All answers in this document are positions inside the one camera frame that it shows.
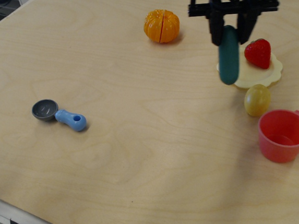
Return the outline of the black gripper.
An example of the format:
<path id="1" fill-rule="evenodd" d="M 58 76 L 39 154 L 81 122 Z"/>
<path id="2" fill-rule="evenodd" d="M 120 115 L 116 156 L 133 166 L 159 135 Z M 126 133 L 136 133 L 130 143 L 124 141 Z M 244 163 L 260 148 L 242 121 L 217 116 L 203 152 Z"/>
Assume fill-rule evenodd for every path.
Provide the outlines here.
<path id="1" fill-rule="evenodd" d="M 237 36 L 239 43 L 243 44 L 248 41 L 259 13 L 276 11 L 278 6 L 278 0 L 190 0 L 188 14 L 190 17 L 208 18 L 211 41 L 216 46 L 219 46 L 222 41 L 223 16 L 238 14 Z"/>

